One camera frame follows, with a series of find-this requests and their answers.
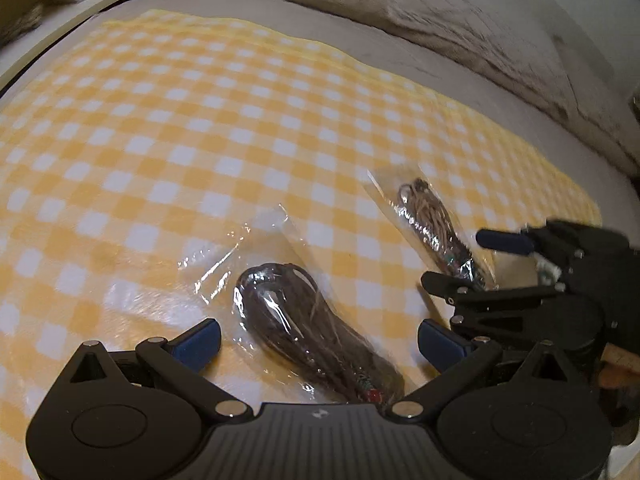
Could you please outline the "beige quilted comforter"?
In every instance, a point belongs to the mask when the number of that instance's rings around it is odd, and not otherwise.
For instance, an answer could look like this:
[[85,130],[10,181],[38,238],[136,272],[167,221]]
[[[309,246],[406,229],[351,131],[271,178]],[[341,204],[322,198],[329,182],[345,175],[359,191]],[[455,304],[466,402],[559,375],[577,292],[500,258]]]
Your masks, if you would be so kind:
[[575,100],[558,51],[532,19],[490,0],[386,0],[397,26],[564,122]]

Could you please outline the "yellow white checkered blanket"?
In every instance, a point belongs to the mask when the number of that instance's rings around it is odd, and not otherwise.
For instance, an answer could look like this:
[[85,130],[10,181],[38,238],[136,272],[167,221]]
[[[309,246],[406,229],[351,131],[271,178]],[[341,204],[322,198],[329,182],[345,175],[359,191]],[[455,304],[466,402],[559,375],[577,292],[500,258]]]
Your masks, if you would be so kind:
[[317,41],[152,10],[102,24],[1,109],[1,474],[78,344],[128,349],[207,315],[181,267],[283,206],[341,314],[406,375],[424,263],[364,184],[414,162],[466,234],[597,204],[530,144]]

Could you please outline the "beige folded mattress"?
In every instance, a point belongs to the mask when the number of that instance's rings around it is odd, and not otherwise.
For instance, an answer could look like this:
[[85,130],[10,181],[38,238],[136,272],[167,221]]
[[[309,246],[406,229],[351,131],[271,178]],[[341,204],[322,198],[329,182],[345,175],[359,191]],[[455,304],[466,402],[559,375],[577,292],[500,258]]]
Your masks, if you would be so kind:
[[[288,0],[420,44],[445,58],[414,32],[395,25],[386,0]],[[562,127],[628,176],[639,173],[639,125],[624,99],[608,83],[608,62],[579,26],[553,0],[490,0],[520,22],[532,18],[551,38],[567,73],[575,104]]]

